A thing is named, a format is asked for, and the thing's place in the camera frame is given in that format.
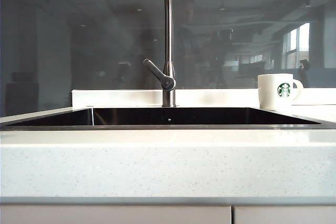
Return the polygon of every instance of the backsplash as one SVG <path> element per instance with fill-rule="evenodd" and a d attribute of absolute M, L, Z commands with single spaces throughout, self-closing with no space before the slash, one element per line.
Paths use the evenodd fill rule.
<path fill-rule="evenodd" d="M 1 0 L 1 114 L 71 90 L 160 89 L 164 0 Z M 262 73 L 336 87 L 336 0 L 173 0 L 177 89 L 253 89 Z"/>

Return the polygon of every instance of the faucet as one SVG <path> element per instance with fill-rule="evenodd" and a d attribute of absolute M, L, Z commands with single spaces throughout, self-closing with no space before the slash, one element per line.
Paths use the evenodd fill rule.
<path fill-rule="evenodd" d="M 173 7 L 172 0 L 164 0 L 165 10 L 165 55 L 163 72 L 149 59 L 145 59 L 143 64 L 154 74 L 161 82 L 162 87 L 162 107 L 176 107 L 175 104 L 175 72 L 172 61 L 173 50 Z"/>

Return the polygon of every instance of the white mug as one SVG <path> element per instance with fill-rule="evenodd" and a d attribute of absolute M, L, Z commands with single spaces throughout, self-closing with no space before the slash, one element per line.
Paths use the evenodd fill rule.
<path fill-rule="evenodd" d="M 261 74 L 258 76 L 258 95 L 261 109 L 281 110 L 288 108 L 303 91 L 300 81 L 291 73 Z"/>

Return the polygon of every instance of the green logo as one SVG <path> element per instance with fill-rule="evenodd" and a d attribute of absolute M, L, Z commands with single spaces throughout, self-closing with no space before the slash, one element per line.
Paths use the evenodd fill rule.
<path fill-rule="evenodd" d="M 278 87 L 278 95 L 280 97 L 286 98 L 290 94 L 290 85 L 288 83 L 282 83 Z"/>

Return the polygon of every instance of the white cabinet door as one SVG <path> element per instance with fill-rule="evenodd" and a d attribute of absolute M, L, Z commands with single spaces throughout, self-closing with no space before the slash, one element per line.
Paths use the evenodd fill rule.
<path fill-rule="evenodd" d="M 336 207 L 235 207 L 235 224 L 336 224 Z"/>
<path fill-rule="evenodd" d="M 1 206 L 1 224 L 231 224 L 231 207 Z"/>

